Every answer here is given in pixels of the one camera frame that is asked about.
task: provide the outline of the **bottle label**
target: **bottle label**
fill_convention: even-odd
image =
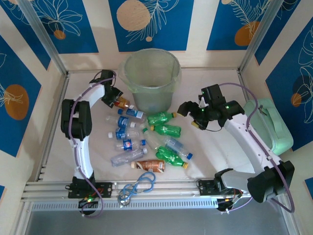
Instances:
[[[115,135],[116,135],[117,140],[125,139],[125,137],[126,137],[125,128],[117,128],[115,131]]]
[[[170,138],[166,143],[166,147],[172,149],[176,153],[179,153],[183,148],[183,144],[174,138]]]
[[[138,111],[138,110],[134,110],[134,109],[128,109],[126,111],[126,114],[129,116],[133,116],[135,118],[142,118],[143,116],[143,112],[142,111]]]
[[[123,117],[123,116],[121,116],[121,117],[118,119],[117,125],[118,125],[119,127],[124,127],[124,128],[126,128],[126,127],[127,127],[128,120],[129,120],[128,117]]]
[[[123,145],[124,145],[124,151],[126,150],[132,150],[132,140],[123,140]]]

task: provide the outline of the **black cable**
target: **black cable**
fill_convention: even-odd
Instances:
[[[211,131],[211,132],[219,132],[220,130],[209,130],[209,129],[206,129],[206,131]]]
[[[96,79],[96,76],[98,76],[101,72],[102,72],[102,70],[99,71],[98,73],[96,73],[96,75],[93,77],[93,79],[95,80],[95,79]]]
[[[102,70],[99,71],[98,73],[96,73],[96,75],[93,77],[93,79],[95,80],[95,79],[96,79],[96,76],[98,76],[101,72],[102,72]],[[114,87],[114,86],[115,86],[115,83],[116,83],[116,77],[114,78],[114,83],[113,83],[113,85],[111,85],[111,87]]]

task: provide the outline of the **beige circle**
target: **beige circle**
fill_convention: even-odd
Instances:
[[[150,22],[148,8],[138,0],[125,1],[116,12],[117,20],[123,29],[141,30]]]
[[[222,0],[222,3],[223,4],[230,4],[231,1],[233,1],[233,0]]]
[[[13,3],[13,4],[15,4],[15,5],[17,5],[18,3],[16,2],[16,0],[8,0],[9,2],[11,2],[11,3]]]

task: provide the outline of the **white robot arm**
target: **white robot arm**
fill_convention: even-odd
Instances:
[[[68,187],[69,198],[84,197],[97,185],[89,159],[89,135],[92,130],[90,109],[99,99],[112,108],[123,94],[112,86],[115,76],[114,71],[102,70],[100,78],[90,81],[89,88],[76,100],[65,99],[62,102],[61,130],[71,144],[76,163],[72,183]]]
[[[222,170],[215,174],[215,187],[219,191],[226,188],[247,191],[259,203],[289,190],[294,172],[292,163],[283,162],[266,146],[249,126],[242,107],[236,101],[226,102],[219,85],[209,86],[201,91],[201,107],[188,101],[179,107],[178,113],[183,116],[190,114],[194,119],[192,124],[201,130],[206,129],[209,121],[217,120],[239,143],[255,172],[237,172],[231,168]]]

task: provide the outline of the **blue cable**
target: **blue cable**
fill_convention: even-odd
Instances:
[[[150,179],[149,177],[146,177],[146,175],[152,175],[153,179]],[[123,204],[125,201],[130,200],[131,196],[137,195],[139,192],[137,191],[137,186],[139,182],[142,181],[148,181],[151,184],[151,187],[148,189],[144,189],[142,192],[150,192],[152,191],[155,181],[156,181],[156,175],[152,172],[146,172],[143,173],[138,180],[134,184],[126,184],[123,189],[119,192],[119,195],[117,197],[117,200],[120,204]]]

